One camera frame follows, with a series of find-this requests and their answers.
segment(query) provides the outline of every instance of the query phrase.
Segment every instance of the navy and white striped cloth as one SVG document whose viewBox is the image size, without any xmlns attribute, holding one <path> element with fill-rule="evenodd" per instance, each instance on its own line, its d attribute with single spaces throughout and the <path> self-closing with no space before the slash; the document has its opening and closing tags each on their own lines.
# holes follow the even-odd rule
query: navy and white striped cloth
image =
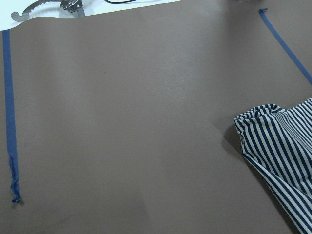
<svg viewBox="0 0 312 234">
<path fill-rule="evenodd" d="M 234 119 L 243 156 L 302 234 L 312 234 L 312 98 L 291 109 L 258 106 Z"/>
</svg>

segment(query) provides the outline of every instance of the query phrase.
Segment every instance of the tape strip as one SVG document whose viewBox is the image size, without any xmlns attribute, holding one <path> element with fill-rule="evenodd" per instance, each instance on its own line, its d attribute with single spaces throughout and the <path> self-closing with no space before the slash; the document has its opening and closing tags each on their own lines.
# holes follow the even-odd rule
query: tape strip
<svg viewBox="0 0 312 234">
<path fill-rule="evenodd" d="M 310 82 L 310 84 L 312 84 L 312 77 L 311 77 L 310 73 L 306 70 L 306 68 L 299 61 L 299 59 L 296 57 L 296 55 L 293 53 L 293 51 L 289 48 L 289 46 L 286 44 L 286 42 L 281 38 L 281 36 L 278 34 L 278 32 L 274 29 L 273 25 L 270 23 L 267 16 L 265 15 L 266 11 L 267 11 L 267 8 L 259 10 L 259 14 L 260 14 L 263 22 L 268 27 L 268 29 L 271 31 L 271 33 L 276 38 L 276 40 L 283 47 L 283 49 L 286 51 L 286 53 L 289 55 L 289 57 L 293 60 L 293 62 L 296 64 L 296 66 L 299 68 L 299 70 L 302 72 L 302 74 L 307 78 L 307 80 Z"/>
<path fill-rule="evenodd" d="M 3 42 L 3 64 L 4 64 L 4 87 L 5 87 L 5 111 L 6 111 L 6 142 L 9 154 L 9 166 L 12 176 L 11 191 L 14 199 L 13 203 L 18 203 L 20 197 L 18 152 L 16 143 L 15 113 L 14 113 L 14 93 L 12 81 L 10 31 L 2 32 Z"/>
</svg>

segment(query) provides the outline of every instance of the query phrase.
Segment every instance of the blue tape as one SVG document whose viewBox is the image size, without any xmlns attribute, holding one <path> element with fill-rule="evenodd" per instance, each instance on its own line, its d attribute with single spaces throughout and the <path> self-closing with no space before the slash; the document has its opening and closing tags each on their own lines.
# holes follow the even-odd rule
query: blue tape
<svg viewBox="0 0 312 234">
<path fill-rule="evenodd" d="M 18 203 L 20 197 L 18 152 L 16 143 L 14 93 L 12 81 L 10 30 L 2 32 L 3 64 L 4 64 L 4 87 L 5 87 L 5 111 L 6 111 L 6 142 L 9 154 L 9 165 L 12 176 L 11 191 L 13 203 Z"/>
<path fill-rule="evenodd" d="M 293 53 L 293 51 L 288 47 L 288 45 L 285 43 L 285 41 L 281 38 L 281 36 L 278 34 L 278 32 L 274 29 L 273 25 L 270 23 L 267 16 L 265 15 L 266 11 L 267 11 L 267 8 L 259 10 L 259 14 L 260 14 L 263 22 L 268 27 L 268 29 L 271 31 L 271 33 L 276 38 L 276 40 L 283 47 L 283 49 L 286 51 L 286 53 L 289 55 L 289 57 L 293 60 L 293 62 L 296 64 L 296 66 L 299 68 L 299 70 L 302 72 L 302 74 L 307 78 L 307 80 L 310 82 L 310 84 L 312 84 L 312 77 L 311 77 L 310 73 L 306 70 L 306 68 L 302 65 L 302 63 L 299 61 L 299 59 L 296 57 L 296 55 Z"/>
</svg>

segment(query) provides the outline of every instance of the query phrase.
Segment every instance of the striped shirt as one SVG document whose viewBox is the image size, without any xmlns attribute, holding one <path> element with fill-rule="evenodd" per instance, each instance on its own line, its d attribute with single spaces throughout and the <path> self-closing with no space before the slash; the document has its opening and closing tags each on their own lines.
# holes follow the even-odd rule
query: striped shirt
<svg viewBox="0 0 312 234">
<path fill-rule="evenodd" d="M 291 109 L 258 106 L 234 119 L 243 156 L 302 234 L 312 234 L 312 98 Z"/>
</svg>

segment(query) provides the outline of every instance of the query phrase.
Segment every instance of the white surface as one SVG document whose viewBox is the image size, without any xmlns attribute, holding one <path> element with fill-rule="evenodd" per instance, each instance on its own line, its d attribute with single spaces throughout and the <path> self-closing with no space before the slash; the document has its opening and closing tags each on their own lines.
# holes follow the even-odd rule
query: white surface
<svg viewBox="0 0 312 234">
<path fill-rule="evenodd" d="M 20 15 L 22 12 L 36 0 L 11 0 L 9 4 L 7 1 L 0 0 L 2 14 L 0 14 L 0 30 L 11 29 L 23 22 L 15 22 L 11 18 L 11 14 L 17 11 Z M 104 0 L 82 0 L 83 9 L 86 16 L 103 14 L 113 11 L 121 11 L 132 8 L 151 6 L 156 4 L 170 3 L 180 0 L 138 0 L 126 4 L 109 4 Z M 68 13 L 59 7 L 60 2 L 48 2 L 39 7 L 36 7 L 30 13 L 30 19 L 35 17 L 55 17 L 55 18 L 74 18 L 76 13 Z"/>
</svg>

